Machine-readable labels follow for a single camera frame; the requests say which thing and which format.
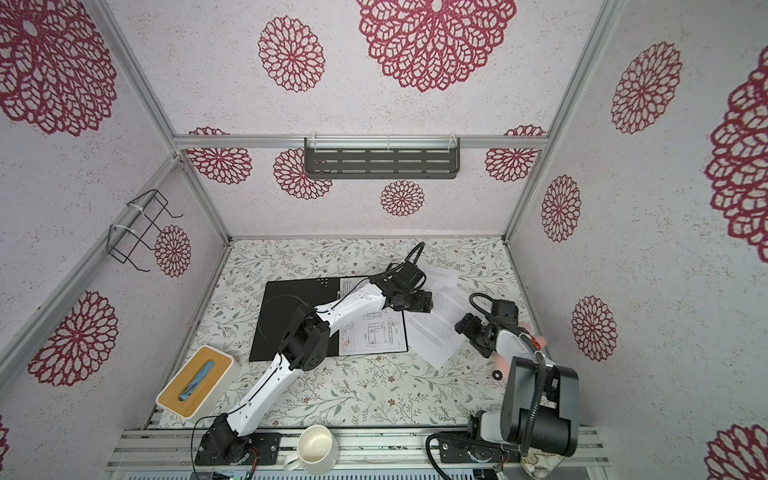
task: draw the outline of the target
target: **mug handle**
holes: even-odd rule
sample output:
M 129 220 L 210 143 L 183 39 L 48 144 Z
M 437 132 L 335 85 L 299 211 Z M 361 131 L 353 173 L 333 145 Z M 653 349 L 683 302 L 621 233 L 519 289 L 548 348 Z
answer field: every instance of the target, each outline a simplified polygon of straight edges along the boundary
M 296 452 L 289 453 L 285 460 L 283 460 L 283 470 L 286 472 L 296 470 L 300 466 L 301 461 L 299 461 L 299 454 Z

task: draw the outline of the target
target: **tissue box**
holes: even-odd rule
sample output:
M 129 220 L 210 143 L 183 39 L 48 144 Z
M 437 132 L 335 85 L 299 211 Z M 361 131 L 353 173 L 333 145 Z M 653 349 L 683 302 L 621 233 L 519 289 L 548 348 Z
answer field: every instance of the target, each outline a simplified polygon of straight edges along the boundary
M 234 357 L 203 345 L 170 380 L 155 402 L 187 422 L 210 414 L 240 373 Z

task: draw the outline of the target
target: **white mug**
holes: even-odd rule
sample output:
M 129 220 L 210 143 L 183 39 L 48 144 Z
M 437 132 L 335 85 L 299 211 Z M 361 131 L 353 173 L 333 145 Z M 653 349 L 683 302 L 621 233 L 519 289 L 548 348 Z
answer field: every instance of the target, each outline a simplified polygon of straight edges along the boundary
M 339 459 L 339 443 L 330 430 L 312 425 L 299 437 L 299 445 L 283 460 L 283 470 L 304 468 L 312 475 L 327 473 Z

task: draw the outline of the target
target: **paper sheet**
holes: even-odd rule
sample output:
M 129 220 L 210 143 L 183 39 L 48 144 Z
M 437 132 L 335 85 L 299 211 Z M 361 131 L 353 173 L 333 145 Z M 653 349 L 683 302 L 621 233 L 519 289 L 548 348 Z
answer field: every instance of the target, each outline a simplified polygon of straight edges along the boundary
M 429 265 L 419 265 L 419 270 L 427 276 L 422 289 L 428 292 L 432 292 L 433 289 L 440 288 L 443 285 L 455 286 L 458 283 L 458 272 L 456 270 Z
M 345 296 L 360 280 L 342 278 L 339 298 Z M 407 349 L 402 313 L 390 308 L 369 313 L 339 331 L 339 355 L 405 352 Z
M 406 313 L 409 347 L 436 369 L 440 369 L 467 340 L 453 327 L 473 310 L 468 298 L 469 295 L 457 286 L 443 284 L 432 291 L 430 313 Z

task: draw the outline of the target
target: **patterned wall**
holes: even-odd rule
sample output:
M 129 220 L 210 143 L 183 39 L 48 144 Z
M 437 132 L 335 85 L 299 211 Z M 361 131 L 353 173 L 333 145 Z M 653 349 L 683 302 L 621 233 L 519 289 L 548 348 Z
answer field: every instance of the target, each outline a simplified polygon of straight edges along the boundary
M 768 7 L 629 2 L 512 253 L 622 478 L 764 478 Z
M 82 6 L 36 5 L 0 4 L 0 349 L 166 157 Z
M 167 153 L 79 2 L 0 2 L 0 22 L 1 349 Z M 180 171 L 161 190 L 184 216 L 131 256 L 151 271 L 106 262 L 4 389 L 3 478 L 96 478 L 145 420 L 221 248 Z
M 235 236 L 499 235 L 534 152 L 461 154 L 454 180 L 311 180 L 301 149 L 197 149 L 190 159 Z
M 110 2 L 179 133 L 547 128 L 599 0 Z
M 543 135 L 600 3 L 111 7 L 182 134 Z M 275 237 L 498 235 L 535 156 L 463 151 L 455 180 L 332 182 L 308 180 L 299 150 L 190 155 L 232 234 Z
M 157 249 L 131 255 L 150 271 L 109 259 L 0 398 L 2 475 L 97 478 L 122 430 L 146 421 L 222 247 L 179 169 L 160 191 L 183 216 L 162 213 Z

